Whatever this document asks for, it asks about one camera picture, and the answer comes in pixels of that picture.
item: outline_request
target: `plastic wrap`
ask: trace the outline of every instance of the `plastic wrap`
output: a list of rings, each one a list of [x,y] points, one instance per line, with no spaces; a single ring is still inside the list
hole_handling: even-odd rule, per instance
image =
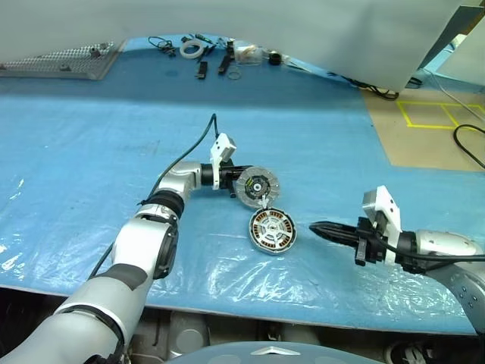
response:
[[[275,207],[291,214],[298,239],[283,256],[265,255],[248,238],[251,209],[227,191],[196,191],[174,270],[155,283],[150,306],[473,333],[437,282],[398,267],[358,267],[351,248],[308,229],[324,219],[355,224],[363,192],[385,184],[404,229],[485,241],[483,174],[390,166],[355,88],[267,65],[249,67],[237,86],[198,83],[192,62],[132,48],[100,83],[11,79],[0,94],[1,286],[76,290],[158,173],[217,112],[219,131],[238,146],[234,162],[278,176]],[[190,159],[208,162],[211,144]]]

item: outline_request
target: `white panel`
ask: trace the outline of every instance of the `white panel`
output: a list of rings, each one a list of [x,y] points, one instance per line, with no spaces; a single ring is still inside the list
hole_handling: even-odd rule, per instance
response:
[[[401,90],[462,0],[10,0],[0,60],[107,40],[212,33]]]
[[[438,72],[485,86],[485,17],[446,59]]]

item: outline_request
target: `blue plastic sheet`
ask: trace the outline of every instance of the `blue plastic sheet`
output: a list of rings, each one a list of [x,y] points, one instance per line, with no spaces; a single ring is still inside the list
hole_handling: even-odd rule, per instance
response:
[[[287,68],[215,72],[132,47],[102,82],[0,80],[0,285],[68,295],[136,211],[155,179],[217,112],[237,164],[279,178],[275,207],[296,223],[283,256],[252,247],[253,211],[227,191],[194,192],[171,275],[150,306],[402,331],[473,333],[454,297],[429,278],[313,235],[310,223],[355,224],[365,191],[385,184],[402,225],[485,241],[483,174],[395,168],[359,91]],[[208,138],[188,159],[208,162]]]

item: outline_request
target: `white tape roll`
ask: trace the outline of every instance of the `white tape roll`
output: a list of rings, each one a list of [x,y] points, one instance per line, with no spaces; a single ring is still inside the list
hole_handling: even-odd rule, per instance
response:
[[[197,49],[195,52],[193,53],[187,53],[185,52],[187,50],[187,48],[189,47],[199,47],[199,49]],[[197,58],[199,57],[202,53],[204,52],[204,46],[202,44],[202,42],[198,39],[191,39],[191,40],[187,40],[184,44],[182,44],[182,46],[180,47],[180,55],[184,58],[187,58],[187,59],[194,59],[194,58]]]

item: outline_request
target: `robotic arm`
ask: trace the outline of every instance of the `robotic arm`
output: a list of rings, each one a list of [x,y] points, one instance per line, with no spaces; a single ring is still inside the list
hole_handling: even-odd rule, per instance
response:
[[[215,190],[227,188],[235,196],[233,181],[248,167],[233,166],[234,142],[224,133],[216,131],[216,135],[211,164],[178,162],[164,172],[138,212],[121,228],[111,267],[84,283],[18,348],[1,358],[1,364],[120,361],[153,281],[166,277],[174,264],[177,225],[190,192],[209,185]]]
[[[467,237],[437,231],[402,231],[399,207],[385,186],[364,195],[367,218],[357,227],[330,221],[310,229],[320,237],[351,246],[355,263],[384,261],[434,278],[460,302],[478,334],[485,334],[485,256]]]

